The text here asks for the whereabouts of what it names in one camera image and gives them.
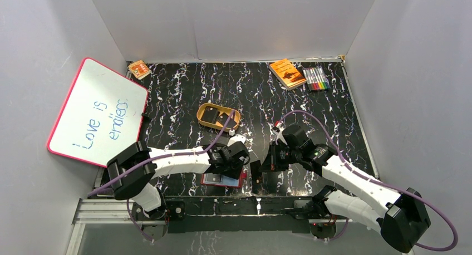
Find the red card holder wallet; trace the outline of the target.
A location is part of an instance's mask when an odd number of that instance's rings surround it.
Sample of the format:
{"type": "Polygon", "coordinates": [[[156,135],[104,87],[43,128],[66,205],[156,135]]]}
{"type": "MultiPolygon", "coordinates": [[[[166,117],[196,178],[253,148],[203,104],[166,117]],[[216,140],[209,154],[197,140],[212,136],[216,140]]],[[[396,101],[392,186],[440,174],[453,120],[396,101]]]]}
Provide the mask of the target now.
{"type": "Polygon", "coordinates": [[[220,183],[208,184],[208,183],[204,183],[204,174],[203,174],[200,183],[202,185],[210,185],[210,186],[216,186],[216,187],[241,188],[243,184],[243,180],[247,177],[247,173],[245,173],[242,170],[238,179],[230,178],[225,175],[221,175],[221,176],[222,176],[222,179],[220,183]]]}

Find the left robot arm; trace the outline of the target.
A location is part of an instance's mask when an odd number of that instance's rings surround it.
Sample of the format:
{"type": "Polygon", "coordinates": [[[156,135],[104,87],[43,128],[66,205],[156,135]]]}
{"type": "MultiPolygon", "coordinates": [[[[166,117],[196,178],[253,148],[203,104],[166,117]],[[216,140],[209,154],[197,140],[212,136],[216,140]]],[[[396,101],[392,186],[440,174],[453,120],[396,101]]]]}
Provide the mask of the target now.
{"type": "Polygon", "coordinates": [[[132,199],[150,218],[160,219],[166,213],[166,204],[160,190],[151,185],[152,179],[181,173],[219,174],[236,179],[250,161],[245,141],[245,136],[237,134],[227,144],[183,150],[150,148],[146,142],[137,141],[107,163],[109,178],[115,181],[111,185],[114,198],[132,199]]]}

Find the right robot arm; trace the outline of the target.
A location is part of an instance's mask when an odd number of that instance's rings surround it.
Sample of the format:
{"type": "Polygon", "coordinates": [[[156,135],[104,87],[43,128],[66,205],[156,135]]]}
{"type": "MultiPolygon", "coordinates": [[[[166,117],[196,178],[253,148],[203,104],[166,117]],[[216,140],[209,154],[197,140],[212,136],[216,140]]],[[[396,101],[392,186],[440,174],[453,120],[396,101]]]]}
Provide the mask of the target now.
{"type": "Polygon", "coordinates": [[[312,198],[307,209],[320,218],[331,214],[359,222],[377,231],[401,253],[409,253],[431,225],[421,195],[412,188],[398,192],[343,160],[326,144],[314,144],[298,125],[273,127],[276,139],[260,166],[261,172],[285,171],[292,164],[330,180],[348,194],[326,185],[312,198]]]}

